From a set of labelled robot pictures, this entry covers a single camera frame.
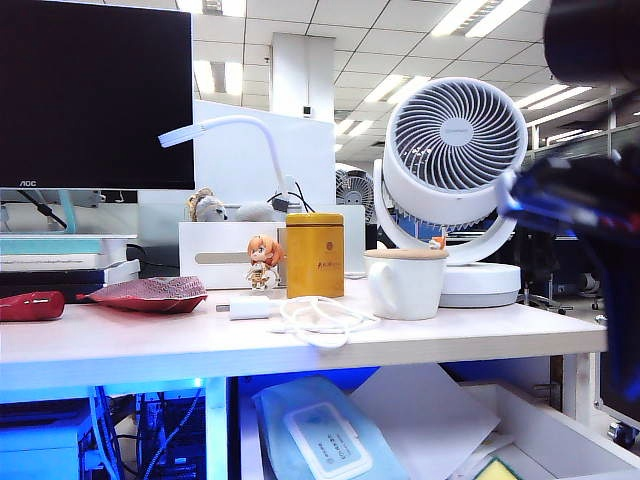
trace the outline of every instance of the yellow tin can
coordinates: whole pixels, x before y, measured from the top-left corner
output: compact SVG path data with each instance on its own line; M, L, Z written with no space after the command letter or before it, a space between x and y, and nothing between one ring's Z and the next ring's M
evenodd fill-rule
M344 217L287 215L287 297L344 295Z

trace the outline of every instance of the book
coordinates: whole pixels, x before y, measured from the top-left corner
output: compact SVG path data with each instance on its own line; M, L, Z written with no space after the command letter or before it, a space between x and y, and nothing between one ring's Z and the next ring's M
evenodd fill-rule
M0 285L113 284L138 278L139 260L117 263L104 269L0 271Z

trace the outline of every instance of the white mug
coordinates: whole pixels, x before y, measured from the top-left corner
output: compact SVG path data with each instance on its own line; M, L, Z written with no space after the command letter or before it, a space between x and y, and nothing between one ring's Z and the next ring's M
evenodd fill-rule
M393 320L435 317L442 292L446 250L367 250L365 264L373 313Z

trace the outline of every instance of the ceiling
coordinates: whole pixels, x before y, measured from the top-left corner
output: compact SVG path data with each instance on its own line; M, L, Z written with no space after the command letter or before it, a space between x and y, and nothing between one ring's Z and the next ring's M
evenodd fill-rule
M177 9L175 0L84 0L85 3ZM339 135L339 162L379 158L392 104L363 100L388 74L479 78L518 100L556 83L542 44L551 0L531 0L485 38L430 35L457 0L246 0L246 18L195 15L194 60L241 62L243 93L196 98L268 110L269 57L274 32L336 38L335 109L339 118L371 120L357 137ZM527 121L605 97L594 88L542 110ZM557 122L558 128L570 120Z

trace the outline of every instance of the black monitor screen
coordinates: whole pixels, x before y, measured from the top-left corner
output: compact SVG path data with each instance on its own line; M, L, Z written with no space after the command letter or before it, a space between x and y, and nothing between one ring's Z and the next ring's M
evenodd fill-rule
M0 188L193 189L187 13L0 0Z

